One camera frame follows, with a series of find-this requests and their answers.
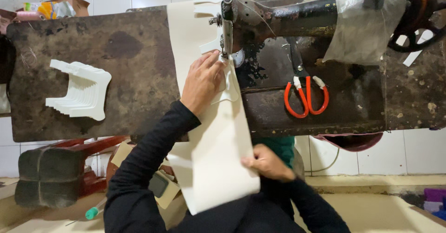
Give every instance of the black long-sleeve shirt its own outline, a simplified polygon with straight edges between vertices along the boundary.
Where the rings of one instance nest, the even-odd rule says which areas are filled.
[[[200,124],[180,101],[172,104],[111,178],[105,232],[166,232],[148,184],[175,141]],[[169,232],[304,232],[293,221],[290,198],[311,232],[350,232],[336,211],[305,182],[296,179],[283,184],[265,178],[258,194],[187,217]]]

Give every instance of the person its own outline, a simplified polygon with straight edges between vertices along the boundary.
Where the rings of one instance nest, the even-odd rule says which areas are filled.
[[[217,94],[223,69],[219,53],[208,53],[190,66],[181,99],[131,151],[111,178],[104,210],[106,233],[166,232],[153,193],[148,190],[158,170],[183,134],[198,127],[198,116]],[[254,146],[242,164],[259,172],[260,192],[190,214],[169,232],[305,232],[293,219],[290,199],[313,233],[349,232],[337,212],[266,145]]]

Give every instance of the pink thread spool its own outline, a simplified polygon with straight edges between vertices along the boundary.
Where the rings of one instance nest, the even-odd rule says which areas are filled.
[[[45,20],[45,16],[38,11],[19,11],[16,19],[19,21],[41,21]]]

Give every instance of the hand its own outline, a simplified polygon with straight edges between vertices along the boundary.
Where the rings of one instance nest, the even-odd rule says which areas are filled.
[[[226,67],[219,61],[219,54],[218,50],[207,53],[190,66],[180,102],[195,116],[207,108],[219,92],[220,82],[224,78],[223,69]]]
[[[264,144],[255,145],[254,157],[243,157],[241,162],[245,167],[253,168],[270,179],[290,182],[296,178],[293,171]]]

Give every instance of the person's right hand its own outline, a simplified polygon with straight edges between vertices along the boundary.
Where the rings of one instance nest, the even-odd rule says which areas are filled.
[[[207,53],[190,66],[180,102],[198,116],[219,92],[226,64],[219,61],[218,50]]]
[[[254,157],[243,157],[241,162],[245,167],[253,168],[270,179],[290,182],[296,178],[293,171],[264,144],[255,145]]]

